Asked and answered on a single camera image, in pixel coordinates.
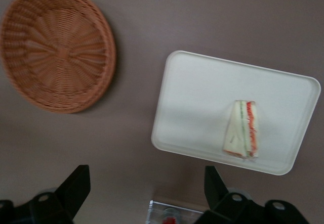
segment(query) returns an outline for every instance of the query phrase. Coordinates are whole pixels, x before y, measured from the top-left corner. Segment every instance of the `gray table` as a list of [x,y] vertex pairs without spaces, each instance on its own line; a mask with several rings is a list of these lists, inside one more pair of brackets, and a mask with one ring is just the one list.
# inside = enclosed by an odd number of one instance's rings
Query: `gray table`
[[[3,14],[12,0],[0,0]],[[204,210],[205,165],[258,204],[283,199],[324,219],[323,96],[294,168],[284,176],[157,150],[150,141],[167,56],[175,50],[324,82],[324,0],[92,0],[110,23],[118,66],[104,97],[77,114],[29,104],[0,69],[0,199],[21,204],[89,164],[92,190],[75,218],[144,223],[149,200]]]

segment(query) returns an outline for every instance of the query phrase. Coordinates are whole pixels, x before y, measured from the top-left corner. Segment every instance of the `black clamp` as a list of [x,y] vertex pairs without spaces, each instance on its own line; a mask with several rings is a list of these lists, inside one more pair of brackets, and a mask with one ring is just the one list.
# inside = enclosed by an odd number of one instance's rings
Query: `black clamp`
[[14,208],[0,200],[1,224],[73,224],[73,218],[90,192],[88,165],[80,165],[54,192],[35,196]]
[[270,200],[263,207],[240,193],[230,193],[213,166],[205,169],[205,196],[210,210],[195,224],[309,224],[286,201]]

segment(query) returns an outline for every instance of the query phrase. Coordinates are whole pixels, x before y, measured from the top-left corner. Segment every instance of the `wicker basket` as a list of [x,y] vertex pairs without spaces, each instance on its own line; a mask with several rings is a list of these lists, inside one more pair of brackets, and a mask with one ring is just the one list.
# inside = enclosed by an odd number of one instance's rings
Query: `wicker basket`
[[115,69],[109,25],[89,0],[15,0],[1,31],[1,55],[15,88],[58,113],[95,103]]

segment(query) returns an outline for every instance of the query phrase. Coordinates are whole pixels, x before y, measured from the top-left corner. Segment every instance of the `red object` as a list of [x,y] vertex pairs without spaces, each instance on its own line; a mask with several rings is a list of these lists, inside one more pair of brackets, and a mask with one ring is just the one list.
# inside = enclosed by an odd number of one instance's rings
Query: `red object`
[[174,217],[167,217],[163,220],[163,224],[177,224],[177,220]]
[[254,129],[254,116],[251,109],[251,102],[247,102],[247,112],[249,116],[249,128],[250,128],[250,138],[251,138],[251,147],[252,154],[254,154],[257,150],[257,143],[255,138],[255,129]]

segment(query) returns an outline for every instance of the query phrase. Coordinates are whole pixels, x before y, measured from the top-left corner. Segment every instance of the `white plastic tray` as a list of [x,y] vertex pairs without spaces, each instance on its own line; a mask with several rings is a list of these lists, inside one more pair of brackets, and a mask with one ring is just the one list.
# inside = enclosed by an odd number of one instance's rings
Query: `white plastic tray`
[[[175,51],[167,59],[152,143],[164,151],[283,175],[293,167],[319,94],[312,77]],[[255,162],[222,150],[235,100],[257,105]]]

